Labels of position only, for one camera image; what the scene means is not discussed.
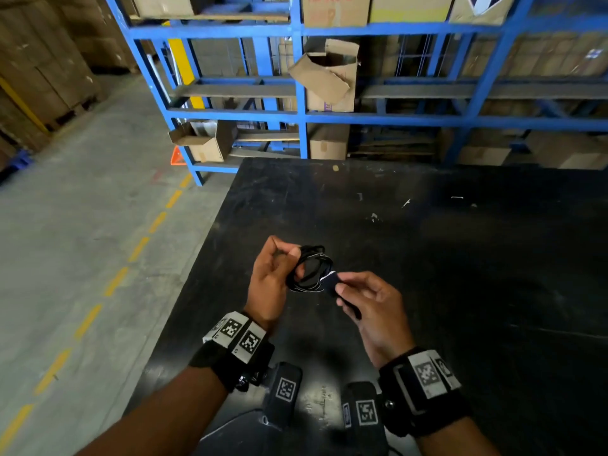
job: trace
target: left hand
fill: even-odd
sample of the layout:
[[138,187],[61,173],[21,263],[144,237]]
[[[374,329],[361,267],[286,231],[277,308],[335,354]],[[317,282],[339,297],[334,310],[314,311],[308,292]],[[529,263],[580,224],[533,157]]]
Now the left hand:
[[[285,281],[300,255],[299,245],[285,243],[272,235],[254,262],[245,312],[267,331],[283,312],[287,297]],[[301,278],[304,268],[298,268],[296,274]]]

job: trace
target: black tabletop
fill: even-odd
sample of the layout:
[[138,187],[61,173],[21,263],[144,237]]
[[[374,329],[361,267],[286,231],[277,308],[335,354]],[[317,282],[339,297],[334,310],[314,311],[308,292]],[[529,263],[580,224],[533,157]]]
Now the black tabletop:
[[[451,365],[503,454],[605,452],[605,173],[247,159],[127,411],[186,366],[222,315],[242,308],[271,234],[323,244],[338,270],[371,270],[396,286],[417,342]],[[271,342],[272,363],[304,372],[293,428],[273,446],[250,415],[218,432],[207,453],[348,453],[340,387],[377,377],[354,324],[324,295],[290,293]],[[263,395],[233,393],[216,422]]]

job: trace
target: gray floor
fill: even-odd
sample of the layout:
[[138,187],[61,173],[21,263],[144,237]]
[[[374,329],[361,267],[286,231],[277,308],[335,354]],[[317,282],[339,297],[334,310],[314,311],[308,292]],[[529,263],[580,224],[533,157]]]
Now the gray floor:
[[[68,456],[120,417],[233,179],[212,175],[202,188],[190,182],[165,208],[187,175],[169,165],[165,122],[141,77],[104,84],[107,101],[0,186],[0,435],[6,443],[10,434],[7,455]],[[163,211],[166,220],[150,235]],[[149,243],[130,264],[142,237]],[[104,296],[126,266],[114,294]],[[98,304],[97,318],[76,339]],[[35,395],[67,350],[65,365]],[[28,404],[34,407],[12,437],[11,422]]]

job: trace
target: forearm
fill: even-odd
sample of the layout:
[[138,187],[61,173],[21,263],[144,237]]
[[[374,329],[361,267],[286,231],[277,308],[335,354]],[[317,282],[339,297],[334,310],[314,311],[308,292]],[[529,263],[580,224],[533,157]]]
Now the forearm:
[[471,418],[462,418],[426,437],[416,439],[424,456],[500,456]]
[[227,395],[210,368],[187,367],[77,456],[188,455]]

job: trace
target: storage rack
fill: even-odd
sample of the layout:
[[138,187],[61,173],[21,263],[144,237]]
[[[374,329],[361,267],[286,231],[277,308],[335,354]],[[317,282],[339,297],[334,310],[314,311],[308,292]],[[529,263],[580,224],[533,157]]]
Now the storage rack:
[[[238,122],[266,123],[269,130],[279,130],[283,124],[297,124],[299,149],[302,159],[308,158],[307,123],[347,123],[381,126],[405,127],[452,127],[456,128],[453,143],[444,162],[454,163],[460,150],[467,142],[474,128],[517,128],[520,130],[572,130],[581,132],[607,132],[608,119],[593,117],[590,114],[598,103],[608,99],[608,74],[597,78],[544,79],[528,78],[520,80],[497,80],[510,50],[521,34],[550,33],[555,31],[588,32],[607,31],[608,14],[568,15],[561,13],[553,16],[537,16],[531,12],[535,0],[516,0],[510,15],[500,27],[468,25],[449,22],[421,23],[370,23],[365,27],[310,28],[301,21],[300,0],[290,2],[268,2],[263,0],[224,0],[225,5],[213,7],[214,13],[237,11],[235,5],[250,2],[252,13],[289,14],[288,22],[239,21],[223,23],[214,20],[171,20],[170,26],[160,21],[148,20],[133,24],[118,0],[107,0],[111,11],[133,55],[148,83],[156,103],[169,128],[174,129],[179,120],[232,120]],[[598,6],[594,12],[602,12],[605,6]],[[496,47],[490,55],[483,74],[478,79],[459,78],[469,47],[476,34],[496,37]],[[358,83],[361,96],[376,99],[375,113],[338,113],[308,111],[305,104],[305,89],[291,78],[273,76],[270,37],[290,37],[293,42],[293,59],[302,55],[304,41],[308,37],[344,37],[370,35],[436,35],[436,41],[429,55],[426,76],[378,78],[368,80],[363,89]],[[458,49],[452,66],[443,78],[436,78],[438,63],[447,38],[459,37]],[[192,39],[230,39],[251,38],[255,49],[258,76],[243,77],[205,77],[194,59]],[[187,97],[169,99],[164,91],[154,64],[148,60],[141,41],[151,40],[156,48],[170,85],[176,88],[178,80],[172,64],[167,61],[163,48],[168,39],[182,39],[187,60],[194,73],[194,85],[202,85],[199,95],[205,102],[204,109],[184,108]],[[234,110],[210,108],[209,94],[222,95],[222,89],[242,85],[241,97],[245,104]],[[277,95],[281,91],[297,100],[296,111],[279,111]],[[252,109],[253,98],[263,102],[263,109]],[[445,105],[437,106],[435,114],[426,114],[424,104],[418,105],[415,114],[386,113],[388,98],[443,99]],[[481,115],[480,111],[488,98],[533,99],[539,106],[537,117],[500,117]],[[557,99],[586,99],[585,105],[578,107],[573,114],[567,114]],[[455,114],[446,114],[447,103],[451,102]],[[202,172],[236,173],[238,165],[228,160],[226,163],[197,163],[185,147],[180,148],[184,160],[198,185],[202,185]]]

